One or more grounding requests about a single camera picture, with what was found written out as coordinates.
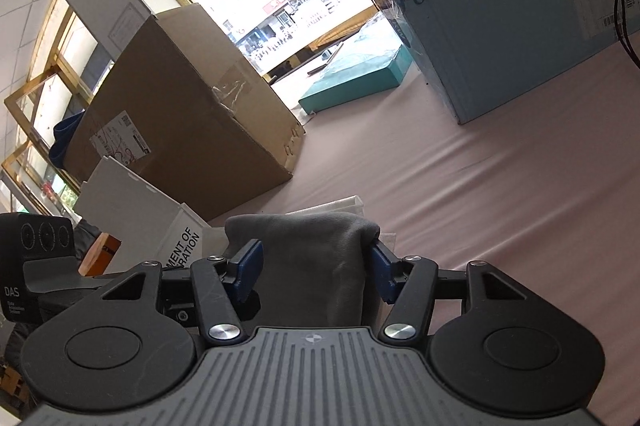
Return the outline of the grey cloth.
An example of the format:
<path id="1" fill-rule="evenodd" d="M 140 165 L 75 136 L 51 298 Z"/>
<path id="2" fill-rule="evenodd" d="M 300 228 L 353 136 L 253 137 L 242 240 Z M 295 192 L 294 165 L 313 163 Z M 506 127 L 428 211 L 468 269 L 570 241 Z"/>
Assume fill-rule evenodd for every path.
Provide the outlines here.
<path id="1" fill-rule="evenodd" d="M 270 328 L 373 325 L 381 299 L 367 279 L 364 255 L 380 236 L 374 222 L 348 212 L 239 215 L 224 224 L 233 256 L 257 238 L 264 268 L 254 290 L 262 308 L 244 323 Z"/>

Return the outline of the white storage box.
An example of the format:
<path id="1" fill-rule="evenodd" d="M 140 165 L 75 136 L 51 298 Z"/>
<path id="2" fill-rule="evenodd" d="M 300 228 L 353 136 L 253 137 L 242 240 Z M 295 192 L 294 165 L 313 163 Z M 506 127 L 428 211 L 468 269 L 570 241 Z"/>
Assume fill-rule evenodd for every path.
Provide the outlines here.
<path id="1" fill-rule="evenodd" d="M 216 228 L 111 157 L 102 158 L 82 186 L 75 212 L 116 244 L 111 257 L 86 257 L 93 269 L 103 261 L 104 273 L 124 272 L 144 260 L 187 267 L 208 255 L 235 252 L 251 238 L 267 250 L 294 250 L 321 259 L 333 253 L 350 259 L 376 240 L 395 246 L 393 233 L 382 233 L 363 218 L 358 196 L 288 215 L 233 217 Z"/>

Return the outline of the orange gift box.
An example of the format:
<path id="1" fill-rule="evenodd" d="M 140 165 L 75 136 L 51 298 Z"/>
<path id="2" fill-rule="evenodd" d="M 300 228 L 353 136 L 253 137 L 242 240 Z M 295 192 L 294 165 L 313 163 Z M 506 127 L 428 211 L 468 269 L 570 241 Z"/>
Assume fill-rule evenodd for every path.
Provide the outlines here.
<path id="1" fill-rule="evenodd" d="M 102 232 L 89 247 L 86 256 L 81 261 L 78 272 L 81 276 L 92 278 L 102 276 L 117 253 L 120 244 L 118 238 Z"/>

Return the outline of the blue fabric behind box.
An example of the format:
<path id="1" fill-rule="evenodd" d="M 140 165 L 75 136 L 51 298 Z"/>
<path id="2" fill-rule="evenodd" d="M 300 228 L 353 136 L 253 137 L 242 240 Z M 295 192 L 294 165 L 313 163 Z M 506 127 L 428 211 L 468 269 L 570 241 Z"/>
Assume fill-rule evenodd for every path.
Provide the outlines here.
<path id="1" fill-rule="evenodd" d="M 85 112 L 65 117 L 53 127 L 54 142 L 49 149 L 49 158 L 53 166 L 58 169 L 64 168 L 64 158 L 73 136 L 84 117 Z"/>

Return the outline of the large brown cardboard box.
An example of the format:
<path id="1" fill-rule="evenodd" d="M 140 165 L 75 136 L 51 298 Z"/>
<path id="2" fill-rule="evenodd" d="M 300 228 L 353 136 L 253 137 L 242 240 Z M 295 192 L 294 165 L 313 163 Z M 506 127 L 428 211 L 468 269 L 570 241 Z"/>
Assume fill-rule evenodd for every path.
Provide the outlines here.
<path id="1" fill-rule="evenodd" d="M 94 95 L 63 165 L 104 156 L 212 220 L 292 178 L 305 131 L 205 9 L 147 19 Z"/>

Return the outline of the teal flat box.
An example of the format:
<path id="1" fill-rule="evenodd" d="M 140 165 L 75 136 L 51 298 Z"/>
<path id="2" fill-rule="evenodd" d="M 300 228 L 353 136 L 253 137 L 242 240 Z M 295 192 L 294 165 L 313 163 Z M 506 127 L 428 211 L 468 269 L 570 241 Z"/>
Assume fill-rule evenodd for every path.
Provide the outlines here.
<path id="1" fill-rule="evenodd" d="M 385 56 L 374 56 L 351 66 L 326 68 L 323 76 L 311 85 L 298 103 L 306 113 L 318 113 L 397 88 L 412 62 L 409 51 L 400 46 Z"/>

